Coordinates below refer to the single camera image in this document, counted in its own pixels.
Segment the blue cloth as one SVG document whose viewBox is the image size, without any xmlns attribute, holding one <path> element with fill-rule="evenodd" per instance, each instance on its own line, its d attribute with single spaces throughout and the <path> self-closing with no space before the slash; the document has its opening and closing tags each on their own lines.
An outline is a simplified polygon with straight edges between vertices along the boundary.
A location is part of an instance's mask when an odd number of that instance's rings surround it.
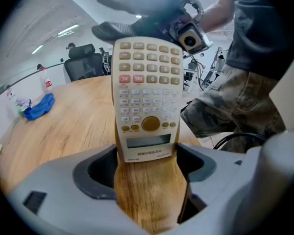
<svg viewBox="0 0 294 235">
<path fill-rule="evenodd" d="M 29 105 L 29 107 L 27 107 L 24 110 L 24 117 L 28 121 L 36 120 L 40 118 L 41 116 L 43 116 L 44 114 L 47 114 L 53 107 L 54 103 L 55 103 L 55 97 L 53 93 L 48 93 L 44 95 L 41 101 L 35 106 Z"/>
</svg>

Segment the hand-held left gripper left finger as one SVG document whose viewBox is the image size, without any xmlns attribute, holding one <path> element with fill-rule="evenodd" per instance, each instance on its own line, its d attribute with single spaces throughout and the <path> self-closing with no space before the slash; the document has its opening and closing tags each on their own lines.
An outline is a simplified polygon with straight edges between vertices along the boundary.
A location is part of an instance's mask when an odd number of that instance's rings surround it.
<svg viewBox="0 0 294 235">
<path fill-rule="evenodd" d="M 147 235 L 119 207 L 114 145 L 51 160 L 26 176 L 7 199 L 38 235 Z"/>
</svg>

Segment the beige calculator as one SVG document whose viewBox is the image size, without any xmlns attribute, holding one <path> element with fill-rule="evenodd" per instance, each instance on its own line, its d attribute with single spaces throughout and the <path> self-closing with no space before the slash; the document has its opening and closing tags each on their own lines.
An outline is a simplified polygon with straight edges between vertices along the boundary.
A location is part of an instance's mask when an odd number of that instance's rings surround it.
<svg viewBox="0 0 294 235">
<path fill-rule="evenodd" d="M 118 153 L 126 163 L 171 156 L 179 139 L 183 51 L 151 37 L 116 40 L 112 96 Z"/>
</svg>

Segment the person's black shirt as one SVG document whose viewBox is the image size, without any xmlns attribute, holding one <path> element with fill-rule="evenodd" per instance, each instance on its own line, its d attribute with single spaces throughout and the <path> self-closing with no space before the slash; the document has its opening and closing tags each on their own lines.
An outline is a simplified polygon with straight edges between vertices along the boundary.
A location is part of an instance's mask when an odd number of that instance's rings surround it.
<svg viewBox="0 0 294 235">
<path fill-rule="evenodd" d="M 226 64 L 279 80 L 294 59 L 294 35 L 270 0 L 235 0 Z"/>
</svg>

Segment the crumpled clear wrapper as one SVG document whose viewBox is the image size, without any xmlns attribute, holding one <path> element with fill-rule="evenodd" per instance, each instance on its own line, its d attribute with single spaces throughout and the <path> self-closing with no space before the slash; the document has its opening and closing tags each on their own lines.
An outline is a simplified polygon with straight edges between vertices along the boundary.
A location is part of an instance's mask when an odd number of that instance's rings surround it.
<svg viewBox="0 0 294 235">
<path fill-rule="evenodd" d="M 31 99 L 17 98 L 14 102 L 17 113 L 20 117 L 24 116 L 24 112 L 27 108 L 31 107 Z"/>
</svg>

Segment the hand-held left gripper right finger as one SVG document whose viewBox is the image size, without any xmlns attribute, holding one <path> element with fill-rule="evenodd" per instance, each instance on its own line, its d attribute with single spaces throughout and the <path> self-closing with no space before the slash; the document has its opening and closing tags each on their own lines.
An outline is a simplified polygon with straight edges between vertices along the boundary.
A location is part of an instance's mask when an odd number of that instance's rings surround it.
<svg viewBox="0 0 294 235">
<path fill-rule="evenodd" d="M 235 211 L 226 192 L 245 155 L 179 143 L 177 164 L 187 182 L 178 227 L 164 235 L 231 235 Z"/>
</svg>

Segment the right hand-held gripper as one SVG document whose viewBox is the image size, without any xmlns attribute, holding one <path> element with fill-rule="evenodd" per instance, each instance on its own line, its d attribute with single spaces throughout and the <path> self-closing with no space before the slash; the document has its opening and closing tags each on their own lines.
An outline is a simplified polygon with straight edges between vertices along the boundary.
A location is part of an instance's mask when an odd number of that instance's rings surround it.
<svg viewBox="0 0 294 235">
<path fill-rule="evenodd" d="M 197 0 L 97 0 L 108 8 L 125 11 L 133 15 L 150 16 L 158 11 L 164 12 L 161 24 L 153 18 L 140 18 L 133 24 L 103 22 L 92 27 L 92 33 L 98 39 L 113 44 L 116 40 L 127 37 L 151 37 L 172 42 L 172 38 L 181 38 L 191 33 L 202 38 L 199 23 L 203 16 L 203 8 Z M 191 15 L 185 6 L 189 4 L 196 13 Z"/>
</svg>

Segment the black high-back office chair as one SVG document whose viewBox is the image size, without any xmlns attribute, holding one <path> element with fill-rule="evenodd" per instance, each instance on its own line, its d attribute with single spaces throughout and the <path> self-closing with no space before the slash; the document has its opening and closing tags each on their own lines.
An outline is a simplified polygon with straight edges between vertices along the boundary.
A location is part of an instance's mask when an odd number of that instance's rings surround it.
<svg viewBox="0 0 294 235">
<path fill-rule="evenodd" d="M 64 62 L 64 68 L 71 82 L 104 76 L 102 54 L 95 53 L 93 44 L 72 47 L 69 49 L 68 57 Z"/>
</svg>

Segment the person's right forearm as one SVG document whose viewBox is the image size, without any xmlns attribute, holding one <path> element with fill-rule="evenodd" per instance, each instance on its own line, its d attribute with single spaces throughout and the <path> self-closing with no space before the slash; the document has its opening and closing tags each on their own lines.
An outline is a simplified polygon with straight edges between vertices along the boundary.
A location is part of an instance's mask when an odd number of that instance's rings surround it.
<svg viewBox="0 0 294 235">
<path fill-rule="evenodd" d="M 200 26 L 205 33 L 217 30 L 233 20 L 235 0 L 217 0 L 204 10 Z"/>
</svg>

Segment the white bottle red label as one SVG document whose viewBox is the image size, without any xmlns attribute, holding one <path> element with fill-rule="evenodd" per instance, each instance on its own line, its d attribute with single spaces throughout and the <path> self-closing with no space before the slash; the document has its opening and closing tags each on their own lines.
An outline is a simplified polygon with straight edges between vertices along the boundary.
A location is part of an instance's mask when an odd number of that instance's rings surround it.
<svg viewBox="0 0 294 235">
<path fill-rule="evenodd" d="M 51 78 L 50 78 L 50 75 L 48 73 L 48 70 L 45 67 L 43 67 L 43 69 L 42 69 L 42 82 L 43 82 L 43 85 L 44 85 L 44 89 L 46 91 L 50 91 L 52 89 Z"/>
</svg>

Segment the person's camouflage trousers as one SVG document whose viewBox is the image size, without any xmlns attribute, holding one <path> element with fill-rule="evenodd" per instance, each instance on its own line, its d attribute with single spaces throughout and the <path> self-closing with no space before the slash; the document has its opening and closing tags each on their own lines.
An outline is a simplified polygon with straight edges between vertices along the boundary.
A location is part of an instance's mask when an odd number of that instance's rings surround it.
<svg viewBox="0 0 294 235">
<path fill-rule="evenodd" d="M 286 129 L 269 97 L 277 82 L 225 65 L 220 76 L 180 116 L 198 138 L 224 132 L 269 138 Z"/>
</svg>

